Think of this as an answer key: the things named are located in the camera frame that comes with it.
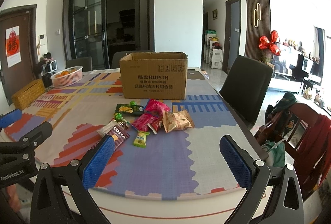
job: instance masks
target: picture frame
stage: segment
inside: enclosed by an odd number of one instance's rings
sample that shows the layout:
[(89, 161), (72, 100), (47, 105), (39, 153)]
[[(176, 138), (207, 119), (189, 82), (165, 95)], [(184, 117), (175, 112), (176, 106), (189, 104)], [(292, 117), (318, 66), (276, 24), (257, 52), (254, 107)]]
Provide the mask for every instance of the picture frame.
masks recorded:
[(212, 12), (212, 19), (217, 20), (217, 9), (213, 10)]

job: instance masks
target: open cardboard box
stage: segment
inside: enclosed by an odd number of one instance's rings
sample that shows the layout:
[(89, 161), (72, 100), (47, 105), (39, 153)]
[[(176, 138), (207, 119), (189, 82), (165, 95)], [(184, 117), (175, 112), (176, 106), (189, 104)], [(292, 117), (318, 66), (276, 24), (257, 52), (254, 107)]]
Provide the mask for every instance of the open cardboard box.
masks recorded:
[(125, 98), (185, 99), (185, 53), (131, 53), (120, 60), (120, 71)]

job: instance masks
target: person's hand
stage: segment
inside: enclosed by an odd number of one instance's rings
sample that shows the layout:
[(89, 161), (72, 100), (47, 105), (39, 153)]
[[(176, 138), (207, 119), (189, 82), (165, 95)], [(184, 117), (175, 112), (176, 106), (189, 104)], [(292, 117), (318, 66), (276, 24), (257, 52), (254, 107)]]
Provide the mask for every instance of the person's hand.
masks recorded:
[(17, 213), (20, 210), (20, 201), (16, 192), (16, 185), (6, 187), (7, 194), (9, 195), (9, 206)]

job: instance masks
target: white plastic basket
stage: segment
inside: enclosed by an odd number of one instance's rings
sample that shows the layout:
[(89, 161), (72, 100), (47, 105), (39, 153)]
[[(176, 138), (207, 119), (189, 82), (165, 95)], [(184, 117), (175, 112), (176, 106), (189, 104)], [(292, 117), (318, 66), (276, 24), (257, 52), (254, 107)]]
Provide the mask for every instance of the white plastic basket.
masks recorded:
[[(68, 87), (68, 86), (78, 82), (79, 80), (81, 80), (83, 78), (82, 69), (83, 69), (82, 66), (74, 66), (74, 67), (67, 68), (61, 72), (58, 72), (55, 75), (52, 75), (51, 80), (53, 82), (53, 86), (56, 87), (57, 89), (60, 89), (62, 87)], [(70, 72), (72, 70), (76, 70), (76, 71), (72, 72), (68, 75), (62, 76), (62, 77), (56, 77), (58, 74), (60, 74), (64, 71)]]

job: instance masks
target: colorful patterned tablecloth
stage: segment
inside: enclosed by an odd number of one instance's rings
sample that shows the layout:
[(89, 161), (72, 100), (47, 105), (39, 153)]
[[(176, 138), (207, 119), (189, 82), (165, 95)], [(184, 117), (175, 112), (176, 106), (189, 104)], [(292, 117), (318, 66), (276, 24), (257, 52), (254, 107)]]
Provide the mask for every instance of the colorful patterned tablecloth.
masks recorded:
[[(208, 80), (193, 74), (188, 75), (186, 100), (161, 101), (173, 111), (188, 110), (195, 128), (149, 135), (145, 149), (132, 145), (137, 132), (130, 128), (131, 137), (114, 152), (96, 187), (151, 200), (204, 198), (239, 188), (219, 151), (221, 137), (230, 134), (254, 159), (259, 157)], [(67, 165), (100, 139), (96, 131), (112, 118), (116, 104), (130, 101), (122, 95), (119, 72), (91, 73), (70, 87), (40, 96), (5, 133), (17, 141), (49, 121), (52, 136), (36, 149), (36, 159), (51, 166)], [(148, 100), (135, 101), (145, 106)]]

